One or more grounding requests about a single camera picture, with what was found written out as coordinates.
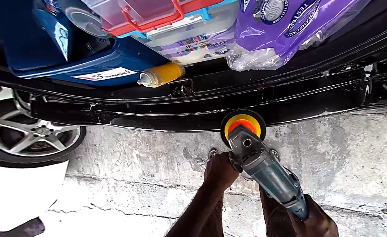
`power tool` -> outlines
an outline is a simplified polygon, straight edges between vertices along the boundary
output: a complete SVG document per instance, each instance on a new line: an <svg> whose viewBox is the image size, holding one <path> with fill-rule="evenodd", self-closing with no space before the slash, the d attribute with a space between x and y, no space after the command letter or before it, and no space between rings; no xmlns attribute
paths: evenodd
<svg viewBox="0 0 387 237"><path fill-rule="evenodd" d="M275 198L302 221L309 217L303 191L297 176L280 164L265 146L264 119L248 109L234 110L221 123L221 138L233 150L233 168L243 170L264 188L268 197Z"/></svg>

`black car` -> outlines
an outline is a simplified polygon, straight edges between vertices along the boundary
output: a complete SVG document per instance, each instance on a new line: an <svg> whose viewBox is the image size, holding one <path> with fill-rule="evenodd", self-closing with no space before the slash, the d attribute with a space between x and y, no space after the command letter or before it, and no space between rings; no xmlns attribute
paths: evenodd
<svg viewBox="0 0 387 237"><path fill-rule="evenodd" d="M267 126L384 108L387 0L372 0L320 46L298 51L277 70L238 72L214 59L186 67L185 78L158 88L18 78L0 40L0 86L14 89L15 105L32 118L145 131L215 132L239 108L258 112Z"/></svg>

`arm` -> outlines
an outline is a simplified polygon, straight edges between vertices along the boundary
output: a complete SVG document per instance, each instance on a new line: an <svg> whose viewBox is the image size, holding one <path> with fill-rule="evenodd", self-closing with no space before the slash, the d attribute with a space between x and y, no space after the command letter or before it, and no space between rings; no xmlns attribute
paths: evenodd
<svg viewBox="0 0 387 237"><path fill-rule="evenodd" d="M227 152L208 161L202 186L166 237L198 236L218 200L238 176L228 161Z"/></svg>

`car wheel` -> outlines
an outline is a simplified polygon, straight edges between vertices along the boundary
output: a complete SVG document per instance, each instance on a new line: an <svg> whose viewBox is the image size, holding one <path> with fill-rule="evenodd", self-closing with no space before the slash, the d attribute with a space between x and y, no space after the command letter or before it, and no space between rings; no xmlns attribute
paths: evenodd
<svg viewBox="0 0 387 237"><path fill-rule="evenodd" d="M63 161L60 158L78 147L85 134L85 127L33 119L20 113L13 100L0 101L2 164L27 167L26 164Z"/></svg>

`purple package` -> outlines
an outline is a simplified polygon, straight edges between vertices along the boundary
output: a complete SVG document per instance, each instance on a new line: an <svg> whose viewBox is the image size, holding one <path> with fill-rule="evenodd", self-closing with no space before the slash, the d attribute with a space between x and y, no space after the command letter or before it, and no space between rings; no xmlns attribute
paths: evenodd
<svg viewBox="0 0 387 237"><path fill-rule="evenodd" d="M359 1L370 0L241 0L229 66L239 71L276 69L324 27L338 20L344 25L341 17Z"/></svg>

